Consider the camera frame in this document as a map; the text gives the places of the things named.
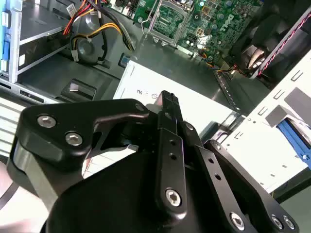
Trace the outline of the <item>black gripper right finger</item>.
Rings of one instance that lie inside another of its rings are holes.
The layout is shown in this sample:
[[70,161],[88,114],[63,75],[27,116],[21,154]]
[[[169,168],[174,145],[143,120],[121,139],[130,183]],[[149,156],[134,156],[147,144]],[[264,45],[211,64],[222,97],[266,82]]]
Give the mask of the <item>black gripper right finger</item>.
[[221,225],[228,233],[297,233],[296,221],[217,141],[202,143],[184,121],[178,98],[171,94],[172,113],[184,141],[186,164],[208,184]]

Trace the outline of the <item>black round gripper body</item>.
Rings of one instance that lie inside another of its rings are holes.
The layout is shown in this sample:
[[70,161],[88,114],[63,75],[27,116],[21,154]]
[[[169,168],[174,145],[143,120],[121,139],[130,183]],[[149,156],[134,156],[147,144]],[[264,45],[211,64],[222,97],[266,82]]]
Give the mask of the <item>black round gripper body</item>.
[[48,233],[221,233],[224,175],[185,124],[148,127],[136,153],[66,191]]

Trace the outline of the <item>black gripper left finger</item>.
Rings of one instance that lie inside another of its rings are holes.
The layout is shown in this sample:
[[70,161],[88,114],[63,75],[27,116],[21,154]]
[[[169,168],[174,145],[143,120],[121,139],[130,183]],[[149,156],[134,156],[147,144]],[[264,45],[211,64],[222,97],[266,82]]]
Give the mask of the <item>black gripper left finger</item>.
[[83,162],[108,149],[136,145],[156,159],[158,209],[187,213],[184,142],[187,122],[178,98],[162,91],[157,113],[135,99],[42,104],[19,117],[8,173],[51,211],[61,195],[82,180]]

